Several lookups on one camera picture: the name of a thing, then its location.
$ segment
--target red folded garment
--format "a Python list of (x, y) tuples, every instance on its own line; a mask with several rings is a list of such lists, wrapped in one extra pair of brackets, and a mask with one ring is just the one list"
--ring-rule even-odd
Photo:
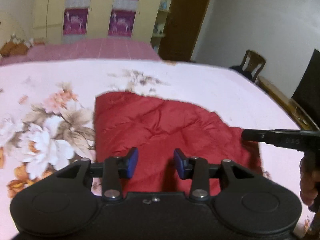
[[(122, 180), (123, 191), (185, 191), (191, 180), (179, 179), (173, 150), (187, 157), (198, 156), (209, 163), (231, 159), (261, 172), (258, 144), (245, 147), (241, 128), (229, 127), (219, 116), (190, 104), (129, 92), (112, 92), (96, 98), (95, 130), (97, 161), (125, 156), (131, 147), (139, 150), (134, 176)], [(210, 193), (220, 191), (217, 179), (210, 180)]]

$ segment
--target pink bed cover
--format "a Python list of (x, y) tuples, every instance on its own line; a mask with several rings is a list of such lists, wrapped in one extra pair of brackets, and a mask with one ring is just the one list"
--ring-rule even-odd
[(141, 41), (127, 39), (88, 39), (66, 45), (38, 45), (25, 56), (2, 58), (1, 65), (29, 61), (68, 60), (79, 58), (161, 60), (152, 47)]

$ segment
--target black cloth on chair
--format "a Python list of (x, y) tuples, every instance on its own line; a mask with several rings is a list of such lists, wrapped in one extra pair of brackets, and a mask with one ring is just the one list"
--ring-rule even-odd
[(243, 75), (244, 77), (249, 79), (251, 82), (253, 82), (251, 72), (247, 70), (242, 70), (242, 66), (232, 66), (230, 68), (239, 72), (241, 75)]

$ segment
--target bed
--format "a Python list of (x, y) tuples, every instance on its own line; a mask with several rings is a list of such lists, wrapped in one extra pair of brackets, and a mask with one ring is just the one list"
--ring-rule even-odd
[[(103, 52), (98, 56), (115, 57), (114, 50), (104, 49), (104, 42), (106, 40), (101, 40), (100, 48), (103, 48)], [(117, 40), (112, 42), (114, 46), (118, 44)], [(131, 58), (141, 55), (142, 52), (137, 48), (132, 49), (137, 54), (129, 53), (129, 49), (127, 52)], [(64, 59), (79, 57), (78, 52), (66, 53)], [(81, 56), (87, 57), (86, 53), (82, 47)], [(48, 55), (38, 57), (44, 60)], [(146, 76), (148, 81), (141, 82)], [(298, 129), (262, 90), (238, 73), (225, 68), (149, 60), (86, 59), (27, 62), (1, 67), (0, 118), (2, 122), (5, 119), (7, 127), (10, 127), (7, 131), (3, 130), (3, 134), (11, 138), (13, 133), (23, 130), (22, 122), (43, 122), (47, 118), (43, 109), (48, 108), (54, 112), (59, 97), (59, 100), (63, 98), (60, 104), (63, 102), (71, 104), (68, 107), (82, 109), (85, 119), (82, 122), (90, 138), (95, 97), (107, 91), (125, 90), (202, 106), (217, 112), (229, 126), (245, 129)], [(14, 143), (13, 140), (5, 144), (0, 158), (0, 240), (7, 240), (17, 233), (9, 213), (11, 197), (34, 183), (34, 178), (28, 177), (21, 158), (16, 155), (12, 145)], [(81, 146), (80, 154), (94, 161), (92, 145), (92, 141), (87, 141), (85, 147)], [(265, 175), (299, 195), (299, 162), (303, 153), (261, 143), (260, 155)], [(92, 190), (96, 193), (99, 191), (98, 181), (94, 182)], [(302, 237), (312, 219), (313, 214), (303, 206), (295, 233)]]
[(79, 58), (161, 60), (152, 47), (145, 42), (108, 38), (80, 40), (66, 45), (36, 45), (24, 56), (2, 58), (0, 66), (30, 61)]

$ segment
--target shelf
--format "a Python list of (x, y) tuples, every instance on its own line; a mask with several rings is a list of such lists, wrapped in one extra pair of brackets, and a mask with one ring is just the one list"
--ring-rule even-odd
[(152, 37), (154, 37), (154, 38), (164, 38), (165, 37), (165, 34), (160, 34), (160, 33), (153, 33), (152, 34)]
[(167, 9), (159, 9), (158, 11), (159, 11), (159, 12), (170, 13), (170, 11), (169, 11), (169, 10), (167, 10)]

